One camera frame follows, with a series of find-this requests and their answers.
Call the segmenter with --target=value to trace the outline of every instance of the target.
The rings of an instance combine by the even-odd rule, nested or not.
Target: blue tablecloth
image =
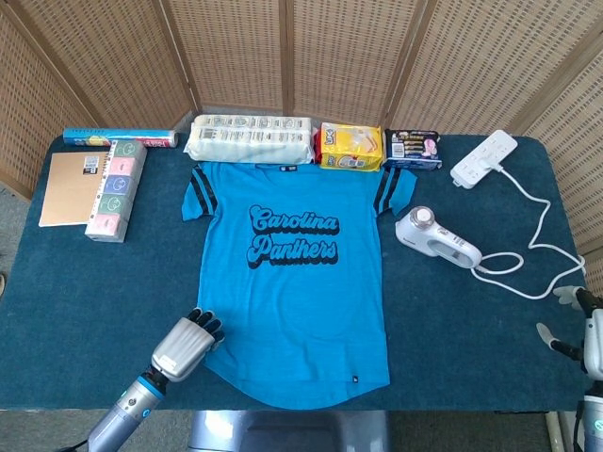
[[[38,227],[51,153],[86,149],[66,147],[61,138],[53,142],[0,301],[0,409],[110,406],[195,305],[209,219],[181,219],[194,165],[182,154],[186,139],[181,137],[177,149],[149,150],[123,244],[93,242],[83,226]],[[551,250],[527,252],[542,205],[529,202],[497,173],[471,190],[451,182],[450,168],[482,139],[442,137],[444,167],[416,171],[411,206],[431,207],[441,224],[484,254],[522,253],[524,267],[500,280],[540,293],[572,266]],[[504,167],[530,193],[553,202],[541,241],[575,252],[545,148],[527,137],[518,142]],[[535,324],[542,321],[577,345],[582,313],[553,296],[522,299],[444,259],[406,248],[394,236],[395,220],[391,214],[378,219],[391,384],[339,408],[574,409],[586,378],[577,364],[545,346]],[[562,283],[584,280],[573,274]],[[161,408],[266,407],[202,366],[168,392]]]

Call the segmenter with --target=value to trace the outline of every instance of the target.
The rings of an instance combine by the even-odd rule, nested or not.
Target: robotic arm
[[[578,441],[578,423],[583,415],[584,449],[586,452],[603,452],[603,298],[594,296],[581,287],[559,287],[553,291],[561,304],[571,304],[586,316],[582,348],[573,347],[552,335],[542,323],[536,325],[540,337],[551,350],[559,351],[581,364],[582,371],[592,379],[593,386],[584,394],[577,409],[574,429],[574,448],[581,451]]]
[[[213,313],[195,308],[182,317],[153,352],[151,365],[126,389],[92,429],[89,452],[115,452],[165,397],[168,382],[182,381],[205,353],[224,340],[221,322]],[[58,452],[71,452],[85,442]]]

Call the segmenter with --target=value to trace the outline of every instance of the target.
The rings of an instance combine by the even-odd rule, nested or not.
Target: sleeve
[[[195,219],[201,215],[213,216],[218,209],[218,200],[202,165],[192,169],[185,198],[182,202],[182,219]]]
[[[400,168],[383,168],[380,171],[379,187],[373,200],[375,214],[380,215],[392,209],[394,215],[408,205],[415,191],[416,177],[410,171]]]

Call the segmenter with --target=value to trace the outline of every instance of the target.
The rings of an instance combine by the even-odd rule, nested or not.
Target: notebook
[[[54,153],[40,226],[86,224],[101,184],[107,152]]]

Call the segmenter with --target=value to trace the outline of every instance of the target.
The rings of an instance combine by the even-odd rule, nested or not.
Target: woven panel
[[[202,103],[283,107],[278,0],[168,0]]]
[[[555,168],[578,247],[603,238],[603,52],[528,129]]]
[[[505,127],[601,13],[600,0],[438,2],[393,126]]]
[[[586,287],[603,297],[603,259],[586,264]]]
[[[0,170],[33,191],[50,142],[83,123],[71,100],[0,13]]]
[[[171,127],[190,110],[150,1],[22,3],[108,126]]]
[[[377,124],[416,3],[295,1],[296,113]]]

